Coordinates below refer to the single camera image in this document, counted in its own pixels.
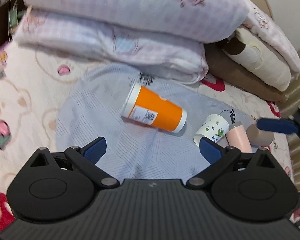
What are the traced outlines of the pink cylindrical bottle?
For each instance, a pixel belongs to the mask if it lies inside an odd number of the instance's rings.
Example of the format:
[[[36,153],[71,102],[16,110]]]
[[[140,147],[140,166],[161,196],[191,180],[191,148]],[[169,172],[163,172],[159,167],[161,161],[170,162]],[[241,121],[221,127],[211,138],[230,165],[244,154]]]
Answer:
[[[252,153],[251,144],[241,122],[236,122],[229,126],[229,131],[226,134],[229,146],[233,146],[244,153]]]

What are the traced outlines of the brown cream pillow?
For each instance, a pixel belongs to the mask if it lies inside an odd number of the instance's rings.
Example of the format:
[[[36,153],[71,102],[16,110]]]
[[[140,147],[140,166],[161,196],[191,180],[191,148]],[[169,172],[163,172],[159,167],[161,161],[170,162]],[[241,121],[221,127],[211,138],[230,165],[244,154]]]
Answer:
[[[285,102],[292,79],[285,59],[267,42],[240,26],[227,39],[205,44],[209,72],[259,98]]]

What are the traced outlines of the cartoon print bed sheet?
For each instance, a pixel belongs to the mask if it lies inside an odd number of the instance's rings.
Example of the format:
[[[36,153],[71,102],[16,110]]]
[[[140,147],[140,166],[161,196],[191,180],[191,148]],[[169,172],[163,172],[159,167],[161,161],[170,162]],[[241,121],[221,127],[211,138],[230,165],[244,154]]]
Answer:
[[[15,42],[0,49],[0,231],[14,220],[6,200],[8,186],[37,148],[59,151],[59,110],[84,74],[106,65],[109,63]],[[245,127],[260,117],[280,116],[275,103],[212,76],[184,86],[230,105],[227,121],[240,121]]]

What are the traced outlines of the white floral paper cup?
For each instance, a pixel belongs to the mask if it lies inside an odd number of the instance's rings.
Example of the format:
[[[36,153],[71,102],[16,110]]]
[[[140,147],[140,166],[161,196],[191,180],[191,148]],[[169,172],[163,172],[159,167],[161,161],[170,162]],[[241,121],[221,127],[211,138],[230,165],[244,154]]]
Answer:
[[[229,132],[230,125],[225,118],[218,114],[210,114],[204,124],[195,133],[193,140],[199,146],[200,140],[206,137],[213,142],[218,142]]]

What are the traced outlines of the pink checkered folded quilt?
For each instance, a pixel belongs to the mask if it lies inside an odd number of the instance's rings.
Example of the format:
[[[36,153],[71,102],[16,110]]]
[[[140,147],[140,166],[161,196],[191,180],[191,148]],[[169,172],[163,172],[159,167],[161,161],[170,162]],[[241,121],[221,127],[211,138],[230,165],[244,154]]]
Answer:
[[[300,58],[279,26],[250,0],[23,0],[14,40],[135,66],[195,83],[208,72],[204,45],[240,25],[269,44],[290,74]]]

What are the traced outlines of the brown paper cup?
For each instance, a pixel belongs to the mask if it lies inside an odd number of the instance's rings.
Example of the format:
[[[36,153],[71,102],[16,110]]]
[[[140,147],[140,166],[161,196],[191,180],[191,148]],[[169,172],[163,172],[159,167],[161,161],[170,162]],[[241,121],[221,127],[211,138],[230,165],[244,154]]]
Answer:
[[[252,124],[246,130],[249,142],[253,146],[269,146],[274,140],[274,133],[258,129],[256,124]]]

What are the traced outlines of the grey textured cloth mat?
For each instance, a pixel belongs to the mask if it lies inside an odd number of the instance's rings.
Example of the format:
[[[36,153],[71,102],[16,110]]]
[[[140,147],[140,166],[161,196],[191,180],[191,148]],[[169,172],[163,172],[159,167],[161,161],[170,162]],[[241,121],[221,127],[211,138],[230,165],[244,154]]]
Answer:
[[[135,83],[145,85],[188,113],[177,134],[145,126],[121,116]],[[124,64],[109,64],[84,74],[59,110],[56,147],[84,146],[97,137],[107,143],[99,168],[118,180],[188,180],[207,168],[193,137],[210,114],[230,119],[232,107],[174,81],[147,76]]]

